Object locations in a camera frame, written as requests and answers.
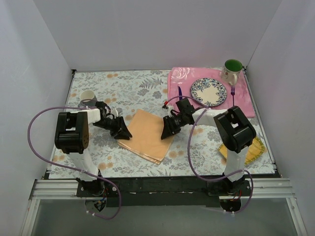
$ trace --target gray floor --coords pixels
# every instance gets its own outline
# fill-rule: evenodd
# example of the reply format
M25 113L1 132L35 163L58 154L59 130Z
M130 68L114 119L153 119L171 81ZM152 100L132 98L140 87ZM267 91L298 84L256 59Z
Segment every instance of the gray floor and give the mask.
M112 214L116 209L102 212ZM110 221L85 213L82 200L42 200L33 236L295 236L285 199L253 199L235 217L202 206L129 206Z

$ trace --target purple fork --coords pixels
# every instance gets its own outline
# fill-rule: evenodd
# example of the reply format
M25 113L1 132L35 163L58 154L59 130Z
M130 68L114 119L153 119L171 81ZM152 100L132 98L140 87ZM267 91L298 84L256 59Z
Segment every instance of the purple fork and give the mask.
M233 97L233 106L234 106L234 95L235 95L235 86L232 85L232 88L231 88L231 95Z

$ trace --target gray wall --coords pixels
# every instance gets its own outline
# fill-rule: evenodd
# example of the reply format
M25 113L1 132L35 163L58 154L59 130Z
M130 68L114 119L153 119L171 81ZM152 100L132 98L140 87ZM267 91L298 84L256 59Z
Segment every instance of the gray wall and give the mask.
M32 0L0 0L0 235L19 235L35 178L45 163L31 152L27 126L47 107L63 105L71 71ZM50 157L57 112L32 130Z
M34 0L71 69L244 65L281 0Z
M314 235L315 1L282 1L249 65L276 164Z

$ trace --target floral tablecloth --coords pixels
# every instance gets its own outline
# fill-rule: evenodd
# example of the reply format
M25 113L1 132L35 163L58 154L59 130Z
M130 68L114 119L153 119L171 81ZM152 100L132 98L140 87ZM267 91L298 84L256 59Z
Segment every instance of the floral tablecloth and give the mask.
M99 101L110 107L121 108L126 125L130 123L137 109L157 116L167 115L162 109L167 99L167 75L169 70L77 72L73 78L67 105L77 107L80 93L91 89ZM257 118L250 119L258 137L265 145ZM182 128L176 135L166 157L160 165L147 161L123 149L109 131L94 127L90 133L89 152L93 162L104 177L152 177L152 176L192 176L187 160L187 142L191 125ZM191 143L192 162L201 175L221 175L225 169L225 159L218 152L222 144L216 128L200 125L194 131ZM53 161L74 166L61 150L54 149ZM252 174L274 173L274 168L266 151L246 168ZM49 178L75 178L79 173L52 166Z

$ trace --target pink placemat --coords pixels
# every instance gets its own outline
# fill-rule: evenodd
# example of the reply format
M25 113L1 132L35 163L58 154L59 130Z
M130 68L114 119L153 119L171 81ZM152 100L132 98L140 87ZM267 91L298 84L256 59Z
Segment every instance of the pink placemat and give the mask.
M211 109L220 110L228 109L233 106L233 100L231 95L231 85L223 82L220 78L220 70L210 68L196 68L196 67L174 67L167 78L168 99L178 96L178 86L182 90L183 96L191 96L190 87L198 79L213 78L219 80L227 90L226 100L219 106L212 107ZM179 99L174 99L169 102L177 110L176 102ZM200 107L200 105L190 100L190 103L194 108ZM235 85L234 105L239 106L247 118L255 117L255 111L252 107L252 100L247 88L246 80L243 72L241 71L237 84Z

